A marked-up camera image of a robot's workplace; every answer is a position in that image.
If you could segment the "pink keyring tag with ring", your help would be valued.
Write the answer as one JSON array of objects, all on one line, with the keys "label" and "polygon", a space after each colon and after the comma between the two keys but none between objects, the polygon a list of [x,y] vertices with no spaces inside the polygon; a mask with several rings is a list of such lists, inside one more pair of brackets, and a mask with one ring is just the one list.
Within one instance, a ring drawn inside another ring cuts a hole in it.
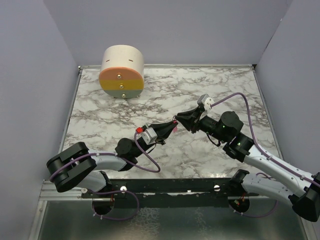
[{"label": "pink keyring tag with ring", "polygon": [[173,128],[172,132],[176,133],[178,131],[178,122],[176,120],[173,121],[173,123],[175,124],[175,127]]}]

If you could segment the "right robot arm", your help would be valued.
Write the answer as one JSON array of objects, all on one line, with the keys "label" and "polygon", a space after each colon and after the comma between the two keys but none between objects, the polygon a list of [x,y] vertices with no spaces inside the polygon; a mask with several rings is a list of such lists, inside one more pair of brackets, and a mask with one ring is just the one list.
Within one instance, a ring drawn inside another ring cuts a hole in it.
[{"label": "right robot arm", "polygon": [[201,107],[180,112],[175,117],[186,130],[202,131],[224,143],[223,151],[232,159],[251,165],[275,179],[254,180],[248,173],[230,182],[229,189],[240,196],[244,192],[284,200],[293,211],[310,222],[320,217],[320,175],[296,168],[271,155],[251,137],[241,132],[243,122],[233,111],[224,112],[219,121],[203,115]]}]

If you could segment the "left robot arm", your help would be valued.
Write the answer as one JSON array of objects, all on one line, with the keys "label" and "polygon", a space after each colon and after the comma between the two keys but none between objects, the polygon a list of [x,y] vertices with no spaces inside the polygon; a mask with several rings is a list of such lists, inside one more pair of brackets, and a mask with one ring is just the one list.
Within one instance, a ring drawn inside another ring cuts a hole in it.
[{"label": "left robot arm", "polygon": [[106,170],[126,172],[136,167],[148,171],[148,168],[138,165],[137,158],[144,155],[156,166],[154,173],[160,172],[159,164],[149,153],[152,147],[164,145],[177,125],[177,121],[172,120],[139,127],[133,139],[118,141],[115,152],[92,150],[84,142],[77,142],[46,163],[49,180],[59,193],[82,187],[93,190],[101,198],[106,197],[111,190]]}]

